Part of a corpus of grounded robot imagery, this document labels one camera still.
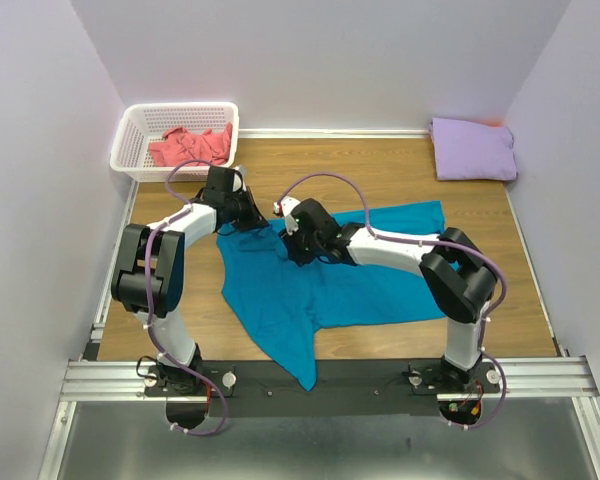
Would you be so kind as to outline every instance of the wooden floor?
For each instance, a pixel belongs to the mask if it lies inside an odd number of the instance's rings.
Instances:
[[[244,139],[236,164],[247,167],[247,183],[265,216],[277,196],[307,173],[330,170],[347,175],[365,192],[371,207],[441,200],[448,226],[463,229],[504,270],[509,295],[492,315],[486,347],[499,357],[554,356],[551,335],[500,182],[438,182],[433,148],[427,139]],[[176,184],[193,197],[200,183]],[[294,191],[314,197],[331,212],[361,208],[355,192],[335,179],[314,178]],[[162,184],[140,185],[132,222],[150,223],[181,207]],[[225,303],[222,257],[214,237],[186,254],[182,313],[189,332],[207,359],[263,359]],[[396,358],[441,355],[445,322],[321,330],[318,358]],[[136,360],[155,351],[140,323],[121,305],[109,310],[99,360]]]

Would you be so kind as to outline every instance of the white laundry basket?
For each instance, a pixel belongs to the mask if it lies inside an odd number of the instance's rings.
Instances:
[[[164,132],[185,127],[191,133],[212,129],[222,132],[233,124],[231,152],[223,166],[233,163],[238,148],[238,107],[229,102],[145,103],[129,107],[118,126],[109,164],[138,182],[162,182],[173,167],[158,167],[149,153],[149,144],[164,141]],[[208,166],[183,167],[174,181],[207,178]]]

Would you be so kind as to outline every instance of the white wall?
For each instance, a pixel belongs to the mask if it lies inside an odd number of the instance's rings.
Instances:
[[[0,2],[0,479],[37,478],[128,182],[122,103],[66,0]]]
[[[247,128],[502,119],[568,0],[72,0],[125,104],[232,100]]]
[[[574,0],[508,114],[511,195],[557,338],[600,388],[600,0]]]

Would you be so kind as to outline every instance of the screw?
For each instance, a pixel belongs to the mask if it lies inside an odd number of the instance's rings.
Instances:
[[[496,372],[495,370],[489,370],[487,372],[487,380],[489,383],[496,385],[496,384],[500,383],[500,374],[498,372]]]
[[[144,386],[145,387],[155,387],[158,384],[158,380],[156,378],[145,378],[144,379]]]
[[[227,387],[227,388],[231,388],[236,384],[236,376],[233,372],[227,372],[222,376],[222,384]]]
[[[411,375],[409,377],[409,383],[411,385],[413,385],[414,387],[417,387],[418,385],[420,385],[422,383],[422,377],[419,377],[417,375]]]

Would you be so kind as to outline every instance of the lavender cushion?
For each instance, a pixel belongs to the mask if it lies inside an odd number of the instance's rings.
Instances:
[[[507,127],[434,118],[431,138],[438,180],[515,180],[513,135]]]

